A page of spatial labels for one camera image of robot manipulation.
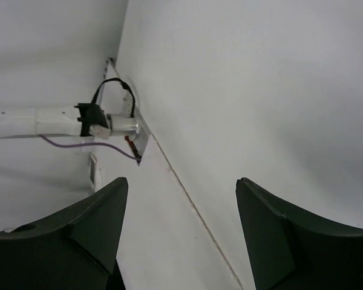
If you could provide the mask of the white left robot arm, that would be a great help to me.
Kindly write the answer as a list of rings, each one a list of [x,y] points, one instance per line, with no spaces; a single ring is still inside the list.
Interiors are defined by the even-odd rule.
[[[126,114],[107,114],[97,104],[104,84],[118,82],[131,98]],[[130,86],[118,77],[104,80],[89,103],[64,108],[11,108],[0,106],[0,139],[44,136],[96,137],[136,136],[140,133],[135,118],[136,98]]]

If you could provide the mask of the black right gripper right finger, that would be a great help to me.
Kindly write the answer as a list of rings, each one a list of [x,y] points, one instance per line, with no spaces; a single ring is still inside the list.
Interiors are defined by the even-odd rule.
[[[318,216],[247,178],[236,197],[257,289],[363,289],[363,229]]]

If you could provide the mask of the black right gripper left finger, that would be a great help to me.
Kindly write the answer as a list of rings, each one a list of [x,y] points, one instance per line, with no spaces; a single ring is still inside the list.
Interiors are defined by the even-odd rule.
[[[117,250],[128,181],[38,221],[0,231],[0,289],[125,289]]]

